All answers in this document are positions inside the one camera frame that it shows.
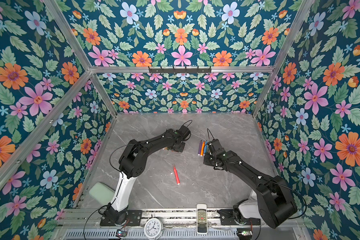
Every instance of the green sponge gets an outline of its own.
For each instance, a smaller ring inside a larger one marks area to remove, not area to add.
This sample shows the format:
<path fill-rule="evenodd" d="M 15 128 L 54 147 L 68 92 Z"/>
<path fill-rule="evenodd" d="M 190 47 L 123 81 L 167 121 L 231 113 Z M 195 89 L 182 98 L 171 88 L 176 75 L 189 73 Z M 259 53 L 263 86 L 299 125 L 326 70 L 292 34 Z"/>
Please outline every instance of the green sponge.
<path fill-rule="evenodd" d="M 101 205 L 107 205 L 115 195 L 115 190 L 111 189 L 107 185 L 97 182 L 90 190 L 91 197 L 96 199 Z"/>

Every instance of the white remote control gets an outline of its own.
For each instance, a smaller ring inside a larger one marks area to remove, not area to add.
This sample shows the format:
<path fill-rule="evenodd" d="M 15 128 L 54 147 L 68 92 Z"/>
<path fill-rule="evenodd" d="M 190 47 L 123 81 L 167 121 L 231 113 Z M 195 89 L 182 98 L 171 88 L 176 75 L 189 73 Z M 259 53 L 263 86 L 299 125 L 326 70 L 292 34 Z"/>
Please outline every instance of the white remote control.
<path fill-rule="evenodd" d="M 206 204 L 196 205 L 196 215 L 197 215 L 197 226 L 196 226 L 197 234 L 207 234 L 208 221 L 207 221 Z"/>

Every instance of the colored marker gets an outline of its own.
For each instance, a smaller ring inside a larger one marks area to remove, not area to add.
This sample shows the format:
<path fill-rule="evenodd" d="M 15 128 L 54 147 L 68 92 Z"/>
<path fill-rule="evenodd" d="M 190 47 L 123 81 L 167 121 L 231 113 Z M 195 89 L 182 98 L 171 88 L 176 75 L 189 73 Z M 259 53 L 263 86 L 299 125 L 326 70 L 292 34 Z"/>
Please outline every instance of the colored marker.
<path fill-rule="evenodd" d="M 200 152 L 200 156 L 203 156 L 203 153 L 204 153 L 204 146 L 205 146 L 205 141 L 203 141 L 202 151 Z"/>
<path fill-rule="evenodd" d="M 202 141 L 200 140 L 200 144 L 199 144 L 199 151 L 197 152 L 197 155 L 200 156 L 200 153 L 202 152 Z"/>

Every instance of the red marker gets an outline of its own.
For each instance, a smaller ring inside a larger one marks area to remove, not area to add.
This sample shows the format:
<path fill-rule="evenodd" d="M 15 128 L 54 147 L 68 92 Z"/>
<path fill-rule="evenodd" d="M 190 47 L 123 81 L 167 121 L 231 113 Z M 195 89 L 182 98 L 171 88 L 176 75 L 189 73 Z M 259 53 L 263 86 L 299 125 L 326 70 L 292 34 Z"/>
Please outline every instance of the red marker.
<path fill-rule="evenodd" d="M 173 172 L 175 173 L 177 185 L 180 185 L 180 180 L 179 180 L 179 176 L 177 175 L 176 166 L 174 164 L 172 164 L 172 166 L 173 166 Z"/>

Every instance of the gray marble surface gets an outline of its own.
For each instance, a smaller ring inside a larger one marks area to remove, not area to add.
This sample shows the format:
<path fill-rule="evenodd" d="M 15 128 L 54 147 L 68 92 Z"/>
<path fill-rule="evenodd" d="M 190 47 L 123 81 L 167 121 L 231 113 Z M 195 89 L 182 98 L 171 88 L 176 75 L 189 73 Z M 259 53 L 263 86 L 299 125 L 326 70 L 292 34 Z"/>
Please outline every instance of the gray marble surface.
<path fill-rule="evenodd" d="M 129 198 L 129 208 L 193 208 L 197 203 L 208 207 L 232 207 L 250 194 L 250 187 L 237 176 L 213 170 L 197 156 L 200 140 L 207 140 L 208 127 L 215 138 L 228 151 L 232 150 L 245 162 L 266 174 L 274 176 L 271 163 L 257 135 L 249 114 L 120 114 L 99 165 L 90 183 L 102 182 L 115 189 L 119 173 L 109 165 L 109 155 L 131 139 L 149 139 L 168 128 L 178 129 L 184 122 L 192 136 L 182 153 L 159 150 L 148 157 L 144 172 L 137 178 Z M 112 155 L 118 167 L 118 158 L 124 148 Z M 176 184 L 172 164 L 176 164 L 180 185 Z M 83 196 L 80 208 L 99 208 L 89 194 Z"/>

